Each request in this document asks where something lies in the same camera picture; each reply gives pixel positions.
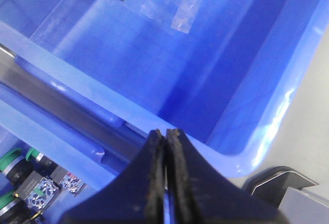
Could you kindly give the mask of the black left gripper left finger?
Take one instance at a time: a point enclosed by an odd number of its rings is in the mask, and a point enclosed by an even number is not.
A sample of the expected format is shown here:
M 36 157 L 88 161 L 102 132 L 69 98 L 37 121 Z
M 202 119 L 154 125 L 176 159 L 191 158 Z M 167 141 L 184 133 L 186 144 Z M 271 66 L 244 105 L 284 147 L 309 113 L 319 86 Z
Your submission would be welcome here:
M 150 131 L 138 155 L 108 186 L 65 212 L 61 223 L 163 223 L 164 137 Z

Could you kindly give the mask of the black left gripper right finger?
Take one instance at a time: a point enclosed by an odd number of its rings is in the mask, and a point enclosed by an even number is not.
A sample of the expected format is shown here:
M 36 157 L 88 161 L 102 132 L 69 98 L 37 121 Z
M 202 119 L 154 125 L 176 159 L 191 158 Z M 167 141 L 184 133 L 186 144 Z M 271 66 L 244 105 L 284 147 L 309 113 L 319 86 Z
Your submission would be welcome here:
M 167 169 L 176 223 L 288 223 L 277 208 L 215 170 L 185 132 L 168 129 Z

